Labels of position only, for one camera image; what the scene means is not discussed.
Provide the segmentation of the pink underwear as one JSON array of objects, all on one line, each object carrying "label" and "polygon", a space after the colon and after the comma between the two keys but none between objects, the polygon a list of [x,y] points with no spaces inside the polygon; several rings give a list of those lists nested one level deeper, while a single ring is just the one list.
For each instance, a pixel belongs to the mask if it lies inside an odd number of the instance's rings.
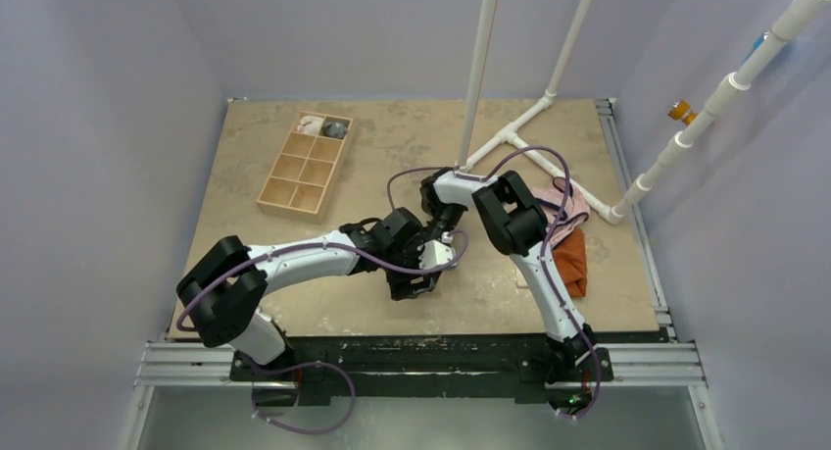
[{"label": "pink underwear", "polygon": [[555,176],[543,188],[531,189],[532,195],[546,214],[548,223],[555,225],[550,243],[558,247],[590,218],[591,208],[583,193],[564,177]]}]

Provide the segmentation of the wooden compartment tray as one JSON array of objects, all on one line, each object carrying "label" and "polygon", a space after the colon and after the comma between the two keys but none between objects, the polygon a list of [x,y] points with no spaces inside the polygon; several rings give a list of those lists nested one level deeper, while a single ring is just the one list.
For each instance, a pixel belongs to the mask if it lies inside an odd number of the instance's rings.
[{"label": "wooden compartment tray", "polygon": [[[299,133],[296,126],[306,115],[344,121],[349,125],[348,134],[338,140],[321,132],[320,135]],[[306,223],[322,223],[354,140],[353,126],[354,121],[348,117],[299,112],[257,198],[261,212]]]}]

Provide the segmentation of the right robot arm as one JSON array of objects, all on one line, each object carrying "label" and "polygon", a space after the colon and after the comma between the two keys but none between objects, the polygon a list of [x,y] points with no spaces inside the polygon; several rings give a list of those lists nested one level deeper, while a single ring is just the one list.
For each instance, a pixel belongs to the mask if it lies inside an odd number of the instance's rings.
[{"label": "right robot arm", "polygon": [[589,358],[602,364],[596,336],[557,272],[547,217],[517,172],[480,178],[445,168],[423,179],[419,192],[422,210],[433,218],[451,207],[476,211],[490,243],[514,263],[531,291],[557,375],[577,376]]}]

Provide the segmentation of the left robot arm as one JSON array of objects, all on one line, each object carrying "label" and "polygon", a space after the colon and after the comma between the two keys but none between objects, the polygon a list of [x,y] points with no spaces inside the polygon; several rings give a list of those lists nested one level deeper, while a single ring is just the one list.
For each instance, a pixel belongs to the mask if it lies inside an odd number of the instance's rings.
[{"label": "left robot arm", "polygon": [[416,298],[434,289],[440,272],[428,261],[430,242],[442,241],[460,213],[445,207],[427,224],[406,208],[383,219],[345,224],[325,235],[282,245],[245,245],[236,235],[218,241],[184,276],[176,294],[184,309],[176,320],[209,347],[228,344],[254,362],[266,379],[279,380],[292,367],[284,331],[260,303],[276,290],[328,277],[384,271],[394,300]]}]

